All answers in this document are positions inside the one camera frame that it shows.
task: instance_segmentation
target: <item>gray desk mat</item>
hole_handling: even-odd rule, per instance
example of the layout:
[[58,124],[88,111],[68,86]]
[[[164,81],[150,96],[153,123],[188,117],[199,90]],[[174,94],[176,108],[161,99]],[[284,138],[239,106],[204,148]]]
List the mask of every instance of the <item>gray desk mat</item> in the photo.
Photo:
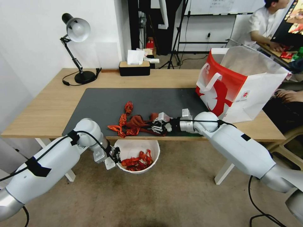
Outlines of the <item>gray desk mat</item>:
[[[118,125],[124,105],[132,101],[133,115],[141,115],[149,120],[151,113],[165,112],[170,117],[181,117],[182,109],[188,108],[195,117],[208,111],[202,100],[195,93],[195,88],[87,88],[80,99],[73,115],[67,123],[62,135],[74,129],[83,118],[91,118],[97,122],[104,136],[117,136],[117,132],[107,128]],[[138,136],[154,137],[139,132]],[[167,136],[200,136],[187,132],[170,132]]]

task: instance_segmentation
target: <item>desk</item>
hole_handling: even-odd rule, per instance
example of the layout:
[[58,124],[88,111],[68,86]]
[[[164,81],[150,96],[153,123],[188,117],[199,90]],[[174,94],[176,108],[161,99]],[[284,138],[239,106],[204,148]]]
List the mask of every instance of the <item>desk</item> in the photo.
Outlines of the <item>desk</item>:
[[281,52],[277,52],[274,50],[271,50],[269,48],[269,46],[265,45],[265,44],[260,44],[258,43],[258,45],[260,46],[261,50],[264,51],[265,53],[270,55],[270,58],[272,60],[276,60],[279,64],[281,64],[282,66],[286,67],[287,69],[289,69],[288,63],[291,62],[291,59],[285,59],[285,58],[281,58]]
[[[2,133],[3,137],[36,138],[45,147],[50,138],[62,136],[62,132],[75,110],[86,88],[194,88],[200,70],[195,69],[151,69],[150,76],[121,77],[118,72],[100,73],[97,80],[82,86],[65,86],[62,78],[75,72],[76,69],[62,69],[49,84],[37,95],[28,107]],[[73,76],[66,78],[75,84]],[[276,128],[268,116],[261,111],[254,121],[235,124],[239,130],[259,142],[284,141],[285,137]],[[126,137],[126,139],[155,140],[206,140],[204,137]],[[221,182],[231,170],[227,162],[225,168],[217,175],[216,182]],[[73,181],[72,171],[67,174]]]

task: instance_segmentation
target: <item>red logo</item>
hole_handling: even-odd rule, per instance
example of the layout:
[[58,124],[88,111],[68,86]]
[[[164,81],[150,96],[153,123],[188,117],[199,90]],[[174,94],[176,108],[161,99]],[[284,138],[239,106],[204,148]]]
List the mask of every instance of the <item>red logo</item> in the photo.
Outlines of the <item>red logo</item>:
[[[207,104],[207,107],[215,115],[220,116],[224,111],[224,105],[227,104],[229,107],[231,107],[231,105],[233,103],[230,100],[226,99],[227,87],[223,82],[221,82],[220,80],[217,80],[214,84],[214,89],[217,93],[217,98],[216,98],[217,104],[216,104],[215,108],[213,108],[213,109],[210,109],[208,104]],[[203,93],[200,93],[200,88],[199,87],[196,88],[196,93],[199,96],[205,95]]]

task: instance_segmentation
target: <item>white table leg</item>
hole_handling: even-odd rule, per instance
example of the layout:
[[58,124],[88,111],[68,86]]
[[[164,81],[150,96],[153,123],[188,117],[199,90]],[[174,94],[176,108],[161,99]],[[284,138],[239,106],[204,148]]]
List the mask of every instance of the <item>white table leg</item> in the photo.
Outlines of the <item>white table leg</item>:
[[[40,144],[40,146],[42,148],[45,148],[48,144],[51,143],[51,140],[50,139],[45,139],[45,138],[35,138],[36,141]],[[73,182],[76,178],[76,175],[75,173],[72,171],[72,170],[69,170],[66,174],[65,174],[66,178]]]
[[234,168],[234,166],[235,165],[228,160],[225,162],[224,166],[220,169],[220,171],[215,177],[216,185],[220,185],[222,183],[222,181],[227,177],[227,175]]

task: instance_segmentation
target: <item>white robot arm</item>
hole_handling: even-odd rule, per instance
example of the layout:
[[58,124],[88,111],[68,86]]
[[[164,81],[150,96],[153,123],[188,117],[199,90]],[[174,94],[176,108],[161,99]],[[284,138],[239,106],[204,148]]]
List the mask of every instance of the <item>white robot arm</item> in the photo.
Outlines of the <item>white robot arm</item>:
[[211,112],[200,113],[194,120],[187,109],[183,112],[187,114],[180,118],[180,130],[205,136],[239,170],[282,193],[297,188],[286,200],[286,205],[303,223],[303,171],[279,166],[265,147],[232,125],[220,125],[217,116]]
[[[237,168],[256,176],[274,190],[286,193],[291,188],[297,188],[286,201],[286,205],[303,223],[303,172],[279,167],[262,145],[234,126],[222,124],[213,113],[200,113],[193,120],[185,109],[182,118],[171,119],[160,113],[157,121],[161,122],[167,131],[187,131],[205,136]],[[40,167],[49,171],[45,177],[33,174],[34,169],[23,170],[27,167],[26,164],[20,166],[17,172],[23,171],[14,176],[8,186],[0,191],[0,221],[13,216],[25,203],[47,192],[79,161],[80,155],[87,148],[94,151],[97,163],[105,162],[107,169],[120,161],[119,149],[110,146],[97,123],[91,119],[83,119],[76,125],[70,137],[54,140],[34,156],[34,163],[39,162]]]

